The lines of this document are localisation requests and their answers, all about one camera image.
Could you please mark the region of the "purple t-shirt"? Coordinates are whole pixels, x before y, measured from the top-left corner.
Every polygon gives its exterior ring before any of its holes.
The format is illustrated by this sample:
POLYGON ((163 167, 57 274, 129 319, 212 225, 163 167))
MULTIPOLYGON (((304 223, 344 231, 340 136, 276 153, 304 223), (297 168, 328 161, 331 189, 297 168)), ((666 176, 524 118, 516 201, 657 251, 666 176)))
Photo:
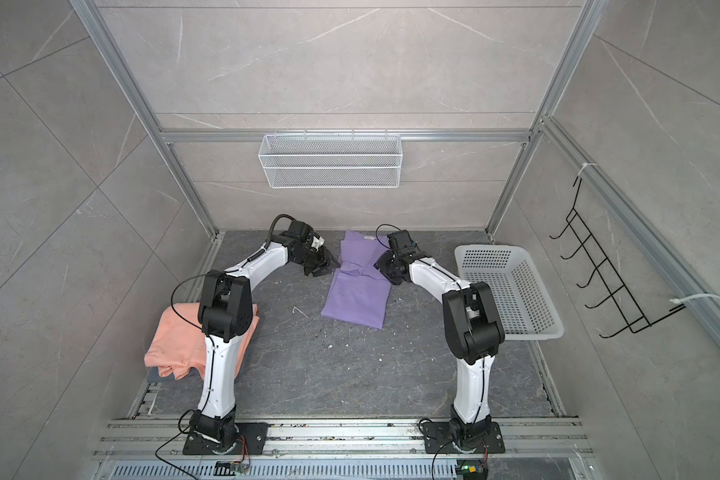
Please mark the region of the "purple t-shirt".
POLYGON ((387 251, 375 237, 347 230, 321 316, 382 329, 391 283, 375 263, 387 251))

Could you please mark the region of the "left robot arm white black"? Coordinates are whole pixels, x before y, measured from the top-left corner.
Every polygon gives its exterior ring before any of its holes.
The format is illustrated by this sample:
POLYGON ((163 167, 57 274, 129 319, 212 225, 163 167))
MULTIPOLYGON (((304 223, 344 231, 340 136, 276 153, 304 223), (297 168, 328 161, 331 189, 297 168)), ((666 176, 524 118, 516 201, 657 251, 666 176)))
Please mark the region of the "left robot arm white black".
POLYGON ((225 452, 239 434, 235 425, 234 382, 245 334, 253 328, 252 291, 275 270, 294 263, 304 274, 328 272, 333 256, 324 239, 307 224, 268 237, 251 256, 204 278, 198 320, 205 336, 206 367, 198 408, 189 421, 190 433, 225 452))

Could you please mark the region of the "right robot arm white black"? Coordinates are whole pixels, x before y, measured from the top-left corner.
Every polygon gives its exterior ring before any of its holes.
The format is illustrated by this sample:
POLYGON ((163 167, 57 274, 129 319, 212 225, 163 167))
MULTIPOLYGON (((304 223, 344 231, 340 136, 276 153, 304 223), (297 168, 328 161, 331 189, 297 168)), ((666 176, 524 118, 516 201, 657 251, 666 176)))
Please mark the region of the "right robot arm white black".
POLYGON ((451 405, 449 436, 461 450, 476 448, 489 437, 492 428, 490 375, 506 339, 490 286, 463 280, 422 253, 388 250, 376 261, 375 268, 392 284, 412 283, 440 301, 445 340, 457 359, 457 391, 451 405))

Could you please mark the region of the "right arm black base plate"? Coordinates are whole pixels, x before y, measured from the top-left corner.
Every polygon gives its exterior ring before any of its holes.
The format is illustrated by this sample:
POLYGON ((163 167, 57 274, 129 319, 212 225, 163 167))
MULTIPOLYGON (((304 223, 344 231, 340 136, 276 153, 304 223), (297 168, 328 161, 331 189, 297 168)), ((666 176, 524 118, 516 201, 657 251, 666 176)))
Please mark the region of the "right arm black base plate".
POLYGON ((417 422, 428 454, 503 454, 506 452, 500 426, 490 417, 475 424, 462 424, 458 418, 417 422))

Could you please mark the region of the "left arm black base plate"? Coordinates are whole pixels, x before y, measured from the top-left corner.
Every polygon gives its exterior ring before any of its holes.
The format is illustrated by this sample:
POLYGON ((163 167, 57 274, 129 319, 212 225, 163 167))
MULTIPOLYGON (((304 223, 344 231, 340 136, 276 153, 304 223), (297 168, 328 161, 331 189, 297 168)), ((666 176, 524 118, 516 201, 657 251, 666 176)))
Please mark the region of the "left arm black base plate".
POLYGON ((214 431, 211 426, 191 426, 182 454, 188 456, 263 453, 269 425, 262 422, 228 424, 214 431))

